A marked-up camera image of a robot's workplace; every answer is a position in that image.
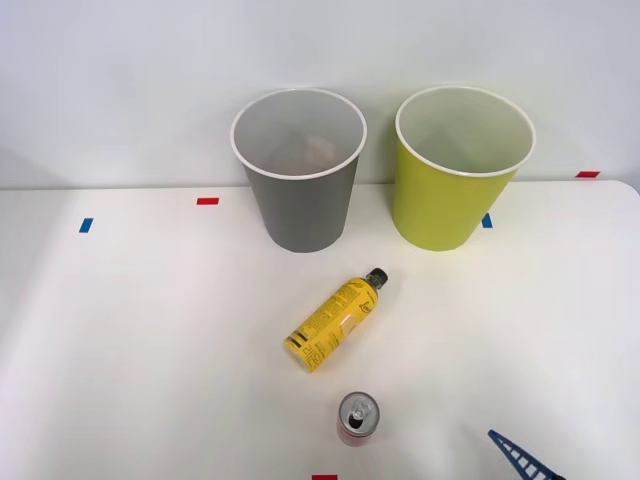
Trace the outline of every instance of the bottle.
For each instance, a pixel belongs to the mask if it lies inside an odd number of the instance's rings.
[[[285,349],[313,372],[371,313],[387,280],[380,268],[349,280],[285,339]]]

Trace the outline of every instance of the white table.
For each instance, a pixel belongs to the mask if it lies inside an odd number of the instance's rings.
[[[569,480],[637,478],[637,193],[514,183],[448,253],[390,194],[356,187],[342,238],[294,254],[247,188],[0,192],[0,479],[514,479],[490,428]],[[282,340],[375,266],[378,308],[304,373]],[[360,449],[352,390],[382,411]]]

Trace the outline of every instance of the soda can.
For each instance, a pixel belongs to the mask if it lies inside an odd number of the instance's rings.
[[[373,397],[364,392],[352,392],[342,399],[338,408],[338,437],[350,447],[365,444],[380,422],[380,408]]]

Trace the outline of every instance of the pull tab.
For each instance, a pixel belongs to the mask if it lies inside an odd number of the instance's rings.
[[[371,412],[371,405],[362,399],[356,401],[349,412],[349,426],[354,430],[360,428],[369,412]]]

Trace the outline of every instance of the red tape marker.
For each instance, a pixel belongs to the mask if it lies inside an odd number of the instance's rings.
[[[583,170],[576,175],[576,178],[596,178],[598,175],[600,175],[600,172]]]
[[[217,205],[219,201],[218,197],[200,197],[196,201],[196,205]]]

